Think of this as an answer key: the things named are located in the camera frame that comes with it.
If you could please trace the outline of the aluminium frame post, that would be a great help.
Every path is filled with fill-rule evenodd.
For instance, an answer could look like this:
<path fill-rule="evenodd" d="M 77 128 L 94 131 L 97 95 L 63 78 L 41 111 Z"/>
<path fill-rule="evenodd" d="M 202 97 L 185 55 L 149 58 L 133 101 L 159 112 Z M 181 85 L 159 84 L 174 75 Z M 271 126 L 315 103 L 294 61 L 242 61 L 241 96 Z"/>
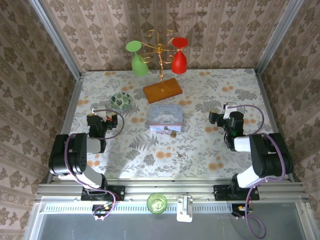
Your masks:
<path fill-rule="evenodd" d="M 48 32 L 49 36 L 51 37 L 54 45 L 57 47 L 58 52 L 64 59 L 68 69 L 74 76 L 74 78 L 78 81 L 81 79 L 81 71 L 78 68 L 77 64 L 72 58 L 70 51 L 67 48 L 67 45 L 63 41 L 58 28 L 55 26 L 54 21 L 52 20 L 49 11 L 46 9 L 42 0 L 29 0 L 30 4 L 34 8 L 35 12 L 37 13 L 40 21 L 44 25 L 44 28 Z"/>
<path fill-rule="evenodd" d="M 262 53 L 260 60 L 257 63 L 257 66 L 255 68 L 255 72 L 257 75 L 261 76 L 266 69 L 281 41 L 283 40 L 286 32 L 288 31 L 291 23 L 293 22 L 296 14 L 301 8 L 303 1 L 304 0 L 289 0 L 289 3 L 281 16 L 281 19 L 279 20 L 268 44 L 266 45 L 265 50 Z"/>

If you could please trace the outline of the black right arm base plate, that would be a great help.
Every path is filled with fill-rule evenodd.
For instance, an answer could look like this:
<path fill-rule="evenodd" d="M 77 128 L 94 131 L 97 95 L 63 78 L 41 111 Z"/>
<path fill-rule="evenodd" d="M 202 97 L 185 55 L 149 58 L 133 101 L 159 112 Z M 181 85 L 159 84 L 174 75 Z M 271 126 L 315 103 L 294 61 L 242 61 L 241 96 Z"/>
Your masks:
<path fill-rule="evenodd" d="M 232 189 L 230 185 L 214 185 L 213 194 L 216 201 L 245 201 L 249 188 Z"/>

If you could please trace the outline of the leaf pattern bowl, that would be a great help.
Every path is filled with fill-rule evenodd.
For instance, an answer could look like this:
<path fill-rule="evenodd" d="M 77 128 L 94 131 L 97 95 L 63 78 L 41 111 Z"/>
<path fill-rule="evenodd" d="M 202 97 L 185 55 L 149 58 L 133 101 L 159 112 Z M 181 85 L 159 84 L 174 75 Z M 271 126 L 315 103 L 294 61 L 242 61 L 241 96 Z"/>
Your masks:
<path fill-rule="evenodd" d="M 128 93 L 118 92 L 110 98 L 109 104 L 115 110 L 124 111 L 131 105 L 132 100 Z"/>

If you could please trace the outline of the blue cartoon tin box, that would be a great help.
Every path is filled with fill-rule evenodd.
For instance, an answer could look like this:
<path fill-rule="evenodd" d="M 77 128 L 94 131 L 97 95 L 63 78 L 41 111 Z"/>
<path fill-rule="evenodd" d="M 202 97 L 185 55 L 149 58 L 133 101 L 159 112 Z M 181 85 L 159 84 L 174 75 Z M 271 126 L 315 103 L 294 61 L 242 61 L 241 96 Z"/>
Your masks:
<path fill-rule="evenodd" d="M 179 104 L 151 104 L 148 124 L 152 132 L 181 132 L 183 107 Z"/>

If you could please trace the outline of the aluminium frame cross rail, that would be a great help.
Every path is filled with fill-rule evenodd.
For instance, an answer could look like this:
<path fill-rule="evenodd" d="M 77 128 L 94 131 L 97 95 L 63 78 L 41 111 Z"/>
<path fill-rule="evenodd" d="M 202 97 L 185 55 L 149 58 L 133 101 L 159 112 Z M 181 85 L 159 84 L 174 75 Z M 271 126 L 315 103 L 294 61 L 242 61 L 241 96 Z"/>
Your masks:
<path fill-rule="evenodd" d="M 215 200 L 214 186 L 228 185 L 229 178 L 190 178 L 190 177 L 156 177 L 156 178 L 116 178 L 108 179 L 110 186 L 124 186 L 124 202 L 142 203 L 152 193 L 162 193 L 169 203 L 175 203 L 181 195 L 190 195 L 195 203 L 212 203 Z M 303 184 L 283 180 L 268 182 L 258 186 L 260 203 L 296 203 L 307 202 L 308 194 Z M 78 202 L 81 199 L 82 186 L 73 180 L 53 177 L 49 183 L 40 184 L 35 200 Z"/>

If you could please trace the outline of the green wine glass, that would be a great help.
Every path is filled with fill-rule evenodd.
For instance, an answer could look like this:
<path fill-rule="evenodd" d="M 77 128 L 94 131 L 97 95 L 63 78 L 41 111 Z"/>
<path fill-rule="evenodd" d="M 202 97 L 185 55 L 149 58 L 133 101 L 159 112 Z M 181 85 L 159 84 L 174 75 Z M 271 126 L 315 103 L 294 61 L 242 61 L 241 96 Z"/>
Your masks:
<path fill-rule="evenodd" d="M 147 75 L 149 68 L 147 63 L 145 63 L 145 59 L 138 54 L 138 50 L 140 50 L 142 47 L 142 43 L 137 40 L 130 41 L 126 44 L 125 48 L 128 52 L 134 53 L 134 57 L 131 61 L 131 67 L 133 70 L 133 73 L 137 77 L 143 77 Z"/>

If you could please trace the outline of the aluminium frame side rail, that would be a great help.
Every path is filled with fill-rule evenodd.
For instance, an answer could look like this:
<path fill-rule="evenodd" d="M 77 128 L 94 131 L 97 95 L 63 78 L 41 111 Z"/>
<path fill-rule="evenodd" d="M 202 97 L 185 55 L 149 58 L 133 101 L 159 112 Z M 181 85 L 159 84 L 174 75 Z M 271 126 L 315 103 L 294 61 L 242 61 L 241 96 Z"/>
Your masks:
<path fill-rule="evenodd" d="M 77 108 L 78 101 L 79 101 L 80 94 L 81 94 L 82 87 L 83 87 L 84 78 L 85 78 L 85 74 L 82 73 L 74 85 L 74 89 L 73 89 L 72 96 L 71 96 L 71 99 L 69 102 L 67 113 L 65 115 L 64 123 L 63 123 L 62 129 L 61 129 L 61 134 L 68 134 L 69 135 L 71 132 L 74 115 L 76 112 L 76 108 Z"/>
<path fill-rule="evenodd" d="M 256 73 L 255 75 L 273 132 L 264 133 L 262 127 L 259 127 L 258 131 L 249 137 L 252 166 L 260 183 L 279 182 L 293 172 L 294 165 L 285 140 L 277 127 L 262 77 Z"/>

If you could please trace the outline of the gold glass rack wooden base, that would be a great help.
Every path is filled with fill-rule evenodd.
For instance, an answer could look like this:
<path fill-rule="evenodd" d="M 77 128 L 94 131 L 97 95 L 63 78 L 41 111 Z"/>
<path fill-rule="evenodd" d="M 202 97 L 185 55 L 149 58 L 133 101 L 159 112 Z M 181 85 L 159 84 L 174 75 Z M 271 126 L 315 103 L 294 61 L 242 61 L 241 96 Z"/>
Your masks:
<path fill-rule="evenodd" d="M 158 56 L 160 69 L 159 77 L 160 82 L 145 86 L 143 88 L 144 94 L 148 100 L 149 104 L 159 102 L 171 97 L 175 97 L 183 93 L 182 88 L 179 86 L 175 78 L 164 80 L 164 65 L 172 65 L 175 60 L 173 53 L 180 51 L 181 49 L 169 49 L 169 45 L 172 44 L 172 41 L 175 39 L 176 32 L 174 30 L 168 30 L 168 33 L 165 34 L 167 37 L 170 37 L 167 43 L 161 43 L 160 34 L 157 30 L 149 30 L 147 36 L 149 38 L 156 36 L 156 44 L 150 45 L 144 42 L 140 42 L 143 46 L 146 46 L 151 49 L 151 52 L 146 52 L 142 54 L 141 61 L 143 63 L 150 63 L 152 54 Z"/>

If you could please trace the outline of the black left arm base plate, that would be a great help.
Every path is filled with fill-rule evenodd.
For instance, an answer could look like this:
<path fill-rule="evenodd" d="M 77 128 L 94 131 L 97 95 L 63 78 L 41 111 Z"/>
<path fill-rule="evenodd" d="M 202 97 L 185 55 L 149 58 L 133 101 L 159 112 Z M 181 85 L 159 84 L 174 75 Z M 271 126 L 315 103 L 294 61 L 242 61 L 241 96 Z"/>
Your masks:
<path fill-rule="evenodd" d="M 125 186 L 123 185 L 109 185 L 107 190 L 112 192 L 116 201 L 124 201 Z M 113 201 L 113 197 L 104 191 L 83 188 L 81 193 L 82 201 Z"/>

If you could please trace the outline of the red wine glass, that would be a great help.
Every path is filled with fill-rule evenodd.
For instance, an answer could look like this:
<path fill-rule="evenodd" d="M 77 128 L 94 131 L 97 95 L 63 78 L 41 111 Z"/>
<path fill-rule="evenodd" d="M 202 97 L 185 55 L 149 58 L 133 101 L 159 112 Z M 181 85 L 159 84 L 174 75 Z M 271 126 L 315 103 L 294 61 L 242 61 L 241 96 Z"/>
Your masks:
<path fill-rule="evenodd" d="M 182 50 L 188 46 L 188 43 L 188 39 L 185 37 L 175 37 L 172 40 L 172 45 L 177 48 L 171 63 L 171 70 L 175 74 L 180 75 L 187 71 L 187 58 Z"/>

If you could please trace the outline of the green plastic cup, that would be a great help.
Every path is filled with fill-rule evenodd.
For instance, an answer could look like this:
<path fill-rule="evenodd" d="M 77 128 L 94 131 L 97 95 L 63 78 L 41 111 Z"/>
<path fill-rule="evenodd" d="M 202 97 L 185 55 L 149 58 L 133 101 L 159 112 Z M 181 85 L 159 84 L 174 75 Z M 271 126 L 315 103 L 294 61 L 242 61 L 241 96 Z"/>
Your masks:
<path fill-rule="evenodd" d="M 167 198 L 162 193 L 152 193 L 147 199 L 147 208 L 152 214 L 162 214 L 167 208 Z"/>

